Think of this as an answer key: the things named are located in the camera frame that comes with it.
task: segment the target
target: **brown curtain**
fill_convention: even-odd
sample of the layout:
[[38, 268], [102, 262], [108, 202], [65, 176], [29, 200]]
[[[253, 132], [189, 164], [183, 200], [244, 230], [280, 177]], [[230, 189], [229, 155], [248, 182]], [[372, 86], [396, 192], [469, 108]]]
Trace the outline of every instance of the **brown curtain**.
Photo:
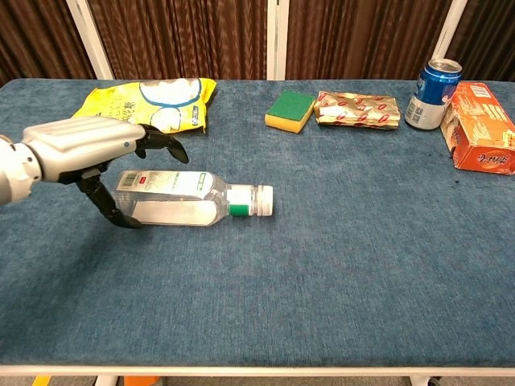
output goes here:
[[287, 79], [416, 79], [451, 0], [290, 0]]
[[118, 79], [265, 79], [266, 3], [89, 0]]
[[65, 0], [1, 0], [0, 57], [0, 84], [95, 77]]
[[447, 50], [468, 80], [515, 81], [515, 2], [468, 0]]

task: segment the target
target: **clear plastic bottle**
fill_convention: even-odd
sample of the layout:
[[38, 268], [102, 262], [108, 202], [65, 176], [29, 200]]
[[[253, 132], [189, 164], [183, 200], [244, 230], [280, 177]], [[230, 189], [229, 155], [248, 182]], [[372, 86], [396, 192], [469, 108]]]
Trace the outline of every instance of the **clear plastic bottle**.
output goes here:
[[271, 216], [274, 191], [267, 185], [228, 184], [205, 171], [125, 170], [113, 197], [143, 224], [207, 227], [227, 215]]

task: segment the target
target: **yellow plastic bag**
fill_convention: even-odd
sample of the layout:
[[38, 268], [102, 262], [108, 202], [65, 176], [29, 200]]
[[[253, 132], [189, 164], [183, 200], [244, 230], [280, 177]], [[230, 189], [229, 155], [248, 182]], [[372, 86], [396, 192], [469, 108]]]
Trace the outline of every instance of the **yellow plastic bag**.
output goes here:
[[99, 115], [147, 123], [164, 133], [206, 127], [206, 103], [216, 87], [212, 79], [133, 82], [95, 88], [73, 116]]

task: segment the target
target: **red and gold wrapper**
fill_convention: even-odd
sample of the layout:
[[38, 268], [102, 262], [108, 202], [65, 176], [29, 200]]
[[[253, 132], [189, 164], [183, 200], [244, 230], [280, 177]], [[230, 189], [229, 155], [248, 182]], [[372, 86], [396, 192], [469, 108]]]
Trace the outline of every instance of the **red and gold wrapper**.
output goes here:
[[393, 130], [401, 119], [395, 98], [384, 95], [320, 91], [314, 109], [319, 125]]

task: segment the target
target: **bottle cap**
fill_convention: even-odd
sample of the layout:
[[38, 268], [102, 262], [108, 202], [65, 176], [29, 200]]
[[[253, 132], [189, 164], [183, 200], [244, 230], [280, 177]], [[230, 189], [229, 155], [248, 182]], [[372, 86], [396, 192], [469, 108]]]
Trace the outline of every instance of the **bottle cap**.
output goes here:
[[274, 188], [269, 185], [257, 187], [257, 215], [272, 216], [274, 210]]

